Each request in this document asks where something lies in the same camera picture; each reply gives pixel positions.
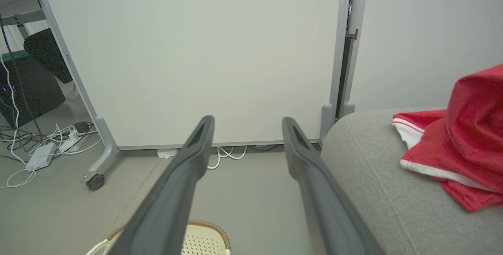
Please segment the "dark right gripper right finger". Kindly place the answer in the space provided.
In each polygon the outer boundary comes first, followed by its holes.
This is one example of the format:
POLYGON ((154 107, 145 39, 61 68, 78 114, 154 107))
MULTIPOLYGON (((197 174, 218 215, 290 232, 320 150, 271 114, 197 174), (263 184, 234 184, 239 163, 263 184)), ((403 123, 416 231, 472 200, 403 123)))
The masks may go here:
POLYGON ((299 184, 317 255, 382 255, 383 249, 292 117, 282 131, 290 175, 299 184))

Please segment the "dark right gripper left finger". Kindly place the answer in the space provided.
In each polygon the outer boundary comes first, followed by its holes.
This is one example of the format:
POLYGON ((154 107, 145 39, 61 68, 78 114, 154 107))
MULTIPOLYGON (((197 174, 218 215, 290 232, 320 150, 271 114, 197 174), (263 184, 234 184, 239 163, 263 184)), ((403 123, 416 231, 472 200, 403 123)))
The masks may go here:
POLYGON ((215 119, 204 116, 111 247, 110 255, 180 255, 197 182, 207 171, 215 119))

